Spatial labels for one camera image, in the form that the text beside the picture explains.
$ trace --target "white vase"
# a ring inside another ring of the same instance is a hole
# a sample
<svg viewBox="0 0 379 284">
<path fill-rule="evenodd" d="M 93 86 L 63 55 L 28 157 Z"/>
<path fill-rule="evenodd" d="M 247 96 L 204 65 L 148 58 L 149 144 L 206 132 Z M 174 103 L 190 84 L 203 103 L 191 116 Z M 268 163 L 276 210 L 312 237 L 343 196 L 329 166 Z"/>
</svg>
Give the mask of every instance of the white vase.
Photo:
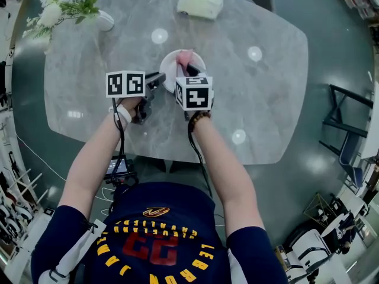
<svg viewBox="0 0 379 284">
<path fill-rule="evenodd" d="M 96 25 L 101 31 L 110 31 L 114 26 L 114 19 L 112 16 L 104 11 L 99 11 L 96 17 Z"/>
</svg>

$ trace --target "marble tabletop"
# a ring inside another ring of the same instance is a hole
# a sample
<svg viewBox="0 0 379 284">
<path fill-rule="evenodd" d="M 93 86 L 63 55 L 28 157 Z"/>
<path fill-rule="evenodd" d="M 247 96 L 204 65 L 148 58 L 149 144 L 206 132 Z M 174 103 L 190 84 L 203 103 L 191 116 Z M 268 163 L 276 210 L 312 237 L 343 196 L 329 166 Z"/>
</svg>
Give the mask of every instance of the marble tabletop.
<svg viewBox="0 0 379 284">
<path fill-rule="evenodd" d="M 308 46 L 302 31 L 245 0 L 224 0 L 215 21 L 176 13 L 178 0 L 98 0 L 115 20 L 109 32 L 88 20 L 56 27 L 46 56 L 44 95 L 49 127 L 87 141 L 108 112 L 105 73 L 159 70 L 177 49 L 194 49 L 213 77 L 212 117 L 243 164 L 270 164 L 284 154 L 296 127 L 307 83 Z M 152 41 L 158 28 L 168 33 Z M 254 61 L 251 47 L 262 58 Z M 181 107 L 162 86 L 144 125 L 130 124 L 125 152 L 197 162 Z"/>
</svg>

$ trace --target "dark green floor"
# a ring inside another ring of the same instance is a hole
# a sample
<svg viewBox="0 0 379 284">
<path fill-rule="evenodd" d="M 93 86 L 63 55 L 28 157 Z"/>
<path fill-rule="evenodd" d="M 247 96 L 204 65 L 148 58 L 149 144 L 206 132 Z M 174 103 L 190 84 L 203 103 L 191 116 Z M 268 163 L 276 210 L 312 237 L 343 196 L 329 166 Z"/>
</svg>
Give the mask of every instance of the dark green floor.
<svg viewBox="0 0 379 284">
<path fill-rule="evenodd" d="M 255 0 L 270 8 L 270 0 Z M 317 191 L 337 193 L 345 178 L 336 157 L 318 144 L 322 138 L 338 146 L 344 133 L 322 128 L 330 108 L 327 84 L 332 83 L 366 95 L 372 85 L 372 48 L 365 23 L 343 0 L 273 0 L 274 10 L 305 32 L 309 41 L 309 78 L 300 119 L 281 161 L 267 166 L 248 166 L 258 196 L 259 209 L 273 244 L 282 243 L 304 218 L 302 211 Z M 27 5 L 27 16 L 40 12 L 39 0 Z M 12 92 L 18 135 L 48 164 L 66 177 L 81 142 L 56 134 L 47 125 L 44 107 L 44 52 L 20 40 L 14 59 Z M 368 110 L 347 102 L 345 120 L 364 127 Z M 43 173 L 36 188 L 41 194 L 54 186 L 44 205 L 55 207 L 64 181 L 36 158 L 22 143 L 21 153 L 31 177 Z M 216 199 L 217 212 L 221 212 Z M 96 208 L 108 203 L 95 200 Z"/>
</svg>

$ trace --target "navy jersey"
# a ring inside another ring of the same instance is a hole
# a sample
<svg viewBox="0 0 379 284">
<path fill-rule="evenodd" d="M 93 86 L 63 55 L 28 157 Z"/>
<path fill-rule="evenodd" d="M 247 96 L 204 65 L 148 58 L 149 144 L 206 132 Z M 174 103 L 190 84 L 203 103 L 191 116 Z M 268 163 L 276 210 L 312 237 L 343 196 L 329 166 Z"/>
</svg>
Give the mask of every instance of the navy jersey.
<svg viewBox="0 0 379 284">
<path fill-rule="evenodd" d="M 176 183 L 117 188 L 100 238 L 83 258 L 85 283 L 287 283 L 266 232 L 246 227 L 223 247 L 214 203 L 202 191 Z M 54 269 L 86 231 L 85 217 L 60 206 L 36 245 L 33 282 Z"/>
</svg>

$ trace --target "jersey logo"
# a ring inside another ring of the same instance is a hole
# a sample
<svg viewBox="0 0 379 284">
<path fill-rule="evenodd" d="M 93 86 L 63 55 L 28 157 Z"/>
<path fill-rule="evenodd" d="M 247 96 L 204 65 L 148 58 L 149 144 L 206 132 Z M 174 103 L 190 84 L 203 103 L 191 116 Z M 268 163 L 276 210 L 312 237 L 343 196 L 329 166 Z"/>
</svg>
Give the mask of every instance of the jersey logo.
<svg viewBox="0 0 379 284">
<path fill-rule="evenodd" d="M 170 209 L 167 207 L 150 207 L 143 212 L 143 215 L 148 218 L 154 218 L 159 217 L 160 215 L 164 215 L 169 211 Z"/>
</svg>

